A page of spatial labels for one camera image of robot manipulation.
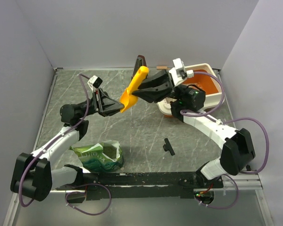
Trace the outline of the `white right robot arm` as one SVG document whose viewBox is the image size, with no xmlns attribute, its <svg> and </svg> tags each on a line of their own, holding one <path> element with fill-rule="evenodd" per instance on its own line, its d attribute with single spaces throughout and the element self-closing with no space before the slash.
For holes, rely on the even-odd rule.
<svg viewBox="0 0 283 226">
<path fill-rule="evenodd" d="M 197 184 L 205 188 L 224 174 L 236 176 L 241 173 L 256 156 L 250 132 L 245 128 L 237 130 L 208 112 L 202 112 L 205 90 L 194 84 L 184 84 L 195 75 L 209 76 L 217 83 L 220 80 L 207 72 L 175 68 L 146 77 L 147 70 L 142 66 L 134 76 L 129 85 L 132 96 L 148 103 L 157 103 L 166 97 L 175 99 L 171 103 L 172 116 L 205 134 L 221 149 L 220 156 L 204 163 L 195 172 Z"/>
</svg>

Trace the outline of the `yellow plastic scoop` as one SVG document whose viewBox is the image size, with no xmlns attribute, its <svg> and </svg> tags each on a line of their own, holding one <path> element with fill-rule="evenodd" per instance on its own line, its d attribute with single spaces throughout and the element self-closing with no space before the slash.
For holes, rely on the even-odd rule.
<svg viewBox="0 0 283 226">
<path fill-rule="evenodd" d="M 137 103 L 138 97 L 134 96 L 133 92 L 138 90 L 138 87 L 141 85 L 143 80 L 146 79 L 148 73 L 149 73 L 149 68 L 146 66 L 141 66 L 137 70 L 130 84 L 124 90 L 123 94 L 120 97 L 119 102 L 124 105 L 124 107 L 120 110 L 120 113 L 125 112 L 126 110 L 128 110 L 130 107 L 132 107 Z"/>
</svg>

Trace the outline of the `green litter bag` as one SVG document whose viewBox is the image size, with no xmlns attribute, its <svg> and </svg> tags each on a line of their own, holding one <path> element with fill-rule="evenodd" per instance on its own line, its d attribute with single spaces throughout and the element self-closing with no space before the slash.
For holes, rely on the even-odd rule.
<svg viewBox="0 0 283 226">
<path fill-rule="evenodd" d="M 83 167 L 90 172 L 115 172 L 124 165 L 122 149 L 116 140 L 81 147 L 72 146 L 70 150 L 77 155 Z"/>
</svg>

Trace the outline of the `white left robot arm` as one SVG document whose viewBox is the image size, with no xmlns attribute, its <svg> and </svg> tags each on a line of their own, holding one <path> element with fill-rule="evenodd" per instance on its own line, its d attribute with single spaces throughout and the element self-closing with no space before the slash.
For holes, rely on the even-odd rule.
<svg viewBox="0 0 283 226">
<path fill-rule="evenodd" d="M 59 133 L 41 148 L 31 154 L 22 153 L 16 159 L 10 189 L 18 194 L 20 204 L 28 206 L 23 201 L 24 197 L 31 201 L 43 201 L 52 189 L 64 185 L 72 189 L 82 187 L 84 178 L 81 168 L 68 164 L 52 170 L 52 165 L 70 146 L 85 136 L 89 126 L 86 116 L 95 113 L 103 117 L 112 116 L 123 107 L 122 103 L 110 98 L 101 88 L 84 102 L 63 105 L 60 116 L 64 125 Z"/>
</svg>

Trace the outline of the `black bag clip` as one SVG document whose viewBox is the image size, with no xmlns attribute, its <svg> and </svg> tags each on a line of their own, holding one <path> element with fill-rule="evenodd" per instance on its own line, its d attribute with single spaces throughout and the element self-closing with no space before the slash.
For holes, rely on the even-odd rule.
<svg viewBox="0 0 283 226">
<path fill-rule="evenodd" d="M 168 138 L 165 138 L 164 139 L 164 144 L 163 144 L 163 149 L 165 152 L 169 152 L 171 154 L 171 156 L 174 156 L 175 155 L 175 152 L 169 142 L 169 139 Z"/>
</svg>

